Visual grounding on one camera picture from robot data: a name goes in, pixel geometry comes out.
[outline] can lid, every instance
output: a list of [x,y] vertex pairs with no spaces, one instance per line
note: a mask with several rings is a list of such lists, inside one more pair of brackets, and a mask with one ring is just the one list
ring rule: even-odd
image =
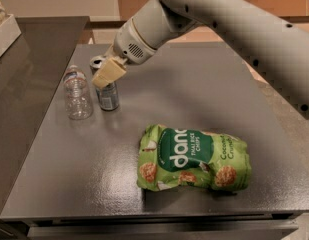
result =
[[90,67],[93,70],[98,70],[101,68],[103,61],[106,59],[105,56],[95,56],[90,60]]

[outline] white wall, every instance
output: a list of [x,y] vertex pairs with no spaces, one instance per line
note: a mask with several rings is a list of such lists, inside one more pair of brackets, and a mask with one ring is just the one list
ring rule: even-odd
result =
[[91,16],[91,20],[120,20],[118,0],[2,0],[19,17]]

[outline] gray metal table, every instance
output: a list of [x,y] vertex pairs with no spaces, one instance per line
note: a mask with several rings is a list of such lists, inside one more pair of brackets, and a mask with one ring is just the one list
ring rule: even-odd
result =
[[[107,46],[78,46],[70,64],[91,77],[89,60]],[[71,121],[60,85],[0,219],[164,219],[265,216],[309,211],[309,173],[246,66],[223,43],[167,44],[118,81],[120,107]],[[136,186],[145,127],[203,129],[248,143],[248,189],[216,193],[179,187],[152,193]]]

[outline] countertop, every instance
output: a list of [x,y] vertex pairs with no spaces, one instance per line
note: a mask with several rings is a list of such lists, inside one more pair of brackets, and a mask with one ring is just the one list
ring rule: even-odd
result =
[[88,17],[18,18],[0,58],[0,214]]
[[[106,48],[80,45],[69,64],[90,79],[89,60]],[[130,67],[117,85],[120,107],[112,112],[98,107],[90,85],[94,114],[83,121],[67,118],[58,86],[0,219],[309,212],[309,172],[298,155],[309,155],[309,143],[293,149],[279,122],[284,115],[278,120],[245,64],[224,43],[166,44],[147,63]],[[267,86],[261,89],[282,102]],[[286,116],[294,118],[287,109]],[[250,186],[232,194],[193,187],[158,193],[139,189],[139,140],[153,123],[242,138],[253,169]],[[304,125],[309,130],[309,122]]]

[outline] silver can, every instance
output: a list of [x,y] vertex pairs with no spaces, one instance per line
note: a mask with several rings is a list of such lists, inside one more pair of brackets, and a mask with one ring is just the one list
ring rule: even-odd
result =
[[[100,67],[102,66],[102,62],[105,59],[106,57],[104,56],[96,56],[90,60],[90,68],[93,75],[97,70],[100,69]],[[95,88],[95,90],[101,109],[106,111],[112,111],[119,106],[119,98],[115,82],[110,83],[102,90],[97,87]]]

